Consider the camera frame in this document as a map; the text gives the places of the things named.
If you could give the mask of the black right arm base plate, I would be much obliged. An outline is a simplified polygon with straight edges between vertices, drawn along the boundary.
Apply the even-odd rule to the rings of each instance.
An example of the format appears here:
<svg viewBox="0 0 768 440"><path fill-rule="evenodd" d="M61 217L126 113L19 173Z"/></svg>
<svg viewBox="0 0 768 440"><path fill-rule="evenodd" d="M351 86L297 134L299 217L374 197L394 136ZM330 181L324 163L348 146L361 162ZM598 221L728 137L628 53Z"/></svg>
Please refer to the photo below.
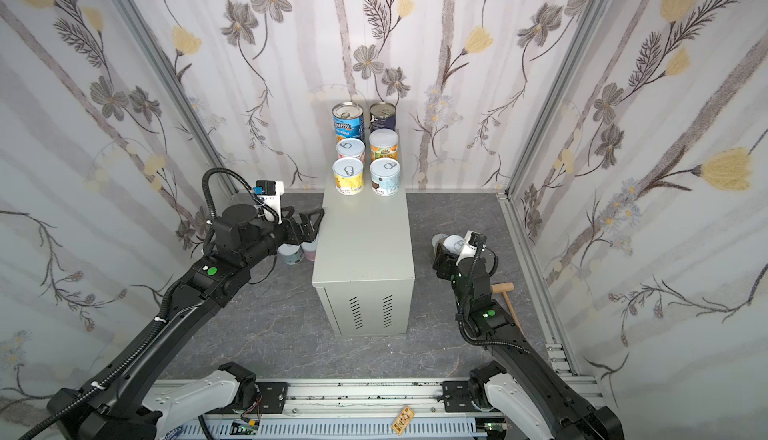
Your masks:
<svg viewBox="0 0 768 440"><path fill-rule="evenodd" d="M441 383L441 388L441 400L446 413L479 412L468 380L446 380Z"/></svg>

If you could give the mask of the white-lid pink can front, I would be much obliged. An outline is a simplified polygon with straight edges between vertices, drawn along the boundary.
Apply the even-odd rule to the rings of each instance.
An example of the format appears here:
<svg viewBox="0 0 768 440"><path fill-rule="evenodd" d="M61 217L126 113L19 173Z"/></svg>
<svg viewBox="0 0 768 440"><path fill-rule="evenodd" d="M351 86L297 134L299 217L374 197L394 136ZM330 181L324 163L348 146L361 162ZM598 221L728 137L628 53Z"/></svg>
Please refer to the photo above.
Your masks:
<svg viewBox="0 0 768 440"><path fill-rule="evenodd" d="M364 162L366 145L359 138L342 138L336 143L336 153L339 158L355 158Z"/></svg>

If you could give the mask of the blue label soup can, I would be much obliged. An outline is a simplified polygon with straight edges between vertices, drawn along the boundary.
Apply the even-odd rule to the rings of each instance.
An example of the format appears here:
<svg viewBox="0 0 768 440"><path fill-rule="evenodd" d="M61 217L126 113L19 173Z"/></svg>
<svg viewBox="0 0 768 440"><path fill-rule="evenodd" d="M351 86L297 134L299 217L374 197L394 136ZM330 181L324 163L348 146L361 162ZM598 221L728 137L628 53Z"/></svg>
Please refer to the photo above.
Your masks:
<svg viewBox="0 0 768 440"><path fill-rule="evenodd" d="M340 102L332 108L336 141L357 138L364 140L364 109L355 102Z"/></svg>

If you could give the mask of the white-lid yellow can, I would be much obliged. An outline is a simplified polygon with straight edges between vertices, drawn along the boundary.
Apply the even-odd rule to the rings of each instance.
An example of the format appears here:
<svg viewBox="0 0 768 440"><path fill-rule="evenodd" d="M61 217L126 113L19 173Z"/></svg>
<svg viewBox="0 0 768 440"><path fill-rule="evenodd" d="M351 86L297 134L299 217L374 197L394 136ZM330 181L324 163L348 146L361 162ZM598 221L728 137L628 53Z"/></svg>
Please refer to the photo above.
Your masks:
<svg viewBox="0 0 768 440"><path fill-rule="evenodd" d="M332 165L336 189L343 195L358 194L364 186L364 164L353 157L342 157Z"/></svg>

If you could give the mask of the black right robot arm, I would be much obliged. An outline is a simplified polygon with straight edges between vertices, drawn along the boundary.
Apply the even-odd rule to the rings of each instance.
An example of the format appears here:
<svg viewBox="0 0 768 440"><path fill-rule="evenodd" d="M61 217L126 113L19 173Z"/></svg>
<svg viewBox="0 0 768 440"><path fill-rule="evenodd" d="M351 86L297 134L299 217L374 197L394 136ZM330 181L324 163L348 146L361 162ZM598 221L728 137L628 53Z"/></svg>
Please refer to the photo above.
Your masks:
<svg viewBox="0 0 768 440"><path fill-rule="evenodd" d="M530 347L517 321L492 298L485 259L437 249L433 269L451 283L462 338L493 361L473 370L473 401L493 408L529 439L623 439L618 416L576 392Z"/></svg>

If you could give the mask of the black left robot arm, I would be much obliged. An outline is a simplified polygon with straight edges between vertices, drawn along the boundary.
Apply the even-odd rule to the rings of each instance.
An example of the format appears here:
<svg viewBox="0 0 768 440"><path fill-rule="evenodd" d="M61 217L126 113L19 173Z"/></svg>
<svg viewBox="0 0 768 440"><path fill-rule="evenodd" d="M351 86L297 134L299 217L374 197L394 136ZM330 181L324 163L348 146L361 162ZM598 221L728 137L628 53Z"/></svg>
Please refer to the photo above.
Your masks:
<svg viewBox="0 0 768 440"><path fill-rule="evenodd" d="M159 375L192 336L251 280L262 260L284 244L316 240L325 211L296 212L272 206L265 196L275 182L250 185L225 168L208 169L201 180L209 211L202 256L163 294L158 313L104 369L78 389L62 388L47 405L49 415L24 433L34 439L51 426L67 439L155 439L169 411L149 407L145 397Z"/></svg>

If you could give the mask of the dark can with gold lid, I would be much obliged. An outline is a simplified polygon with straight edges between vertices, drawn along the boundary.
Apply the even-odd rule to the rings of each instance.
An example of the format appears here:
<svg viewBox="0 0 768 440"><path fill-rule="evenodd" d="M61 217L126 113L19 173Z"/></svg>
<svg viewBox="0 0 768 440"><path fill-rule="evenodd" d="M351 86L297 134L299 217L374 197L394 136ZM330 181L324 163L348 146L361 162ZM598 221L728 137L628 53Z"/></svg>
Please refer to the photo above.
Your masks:
<svg viewBox="0 0 768 440"><path fill-rule="evenodd" d="M380 129L396 130L396 106L389 102L376 102L369 110L370 131Z"/></svg>

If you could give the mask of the green orange label can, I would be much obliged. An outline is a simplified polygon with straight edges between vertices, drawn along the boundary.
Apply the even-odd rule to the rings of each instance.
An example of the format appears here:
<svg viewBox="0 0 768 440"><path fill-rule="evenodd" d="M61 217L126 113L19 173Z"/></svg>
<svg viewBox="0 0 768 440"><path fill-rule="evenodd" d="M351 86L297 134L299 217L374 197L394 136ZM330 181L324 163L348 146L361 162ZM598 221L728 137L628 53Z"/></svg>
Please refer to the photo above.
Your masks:
<svg viewBox="0 0 768 440"><path fill-rule="evenodd" d="M371 159L390 158L398 160L399 135L395 130L380 128L369 136Z"/></svg>

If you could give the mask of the white-lid grey can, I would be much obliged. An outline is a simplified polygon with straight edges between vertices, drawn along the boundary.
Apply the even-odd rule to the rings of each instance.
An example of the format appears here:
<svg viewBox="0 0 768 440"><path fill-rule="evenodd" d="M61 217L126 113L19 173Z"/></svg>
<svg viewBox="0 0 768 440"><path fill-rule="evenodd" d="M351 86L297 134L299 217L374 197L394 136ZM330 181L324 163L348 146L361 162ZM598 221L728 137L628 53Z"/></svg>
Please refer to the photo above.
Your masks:
<svg viewBox="0 0 768 440"><path fill-rule="evenodd" d="M400 163L389 157L374 160L370 165L370 179L373 191L380 196L392 196L400 188Z"/></svg>

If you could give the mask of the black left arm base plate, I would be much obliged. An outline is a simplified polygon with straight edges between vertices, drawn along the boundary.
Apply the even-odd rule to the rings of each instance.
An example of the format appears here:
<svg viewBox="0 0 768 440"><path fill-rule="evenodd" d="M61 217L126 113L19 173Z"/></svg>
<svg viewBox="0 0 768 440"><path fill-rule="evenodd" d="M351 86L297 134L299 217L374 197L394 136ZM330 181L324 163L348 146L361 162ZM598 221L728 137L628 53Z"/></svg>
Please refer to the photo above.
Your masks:
<svg viewBox="0 0 768 440"><path fill-rule="evenodd" d="M252 414L280 415L284 411L289 384L287 382L263 382L257 383L259 396L256 406L251 410Z"/></svg>

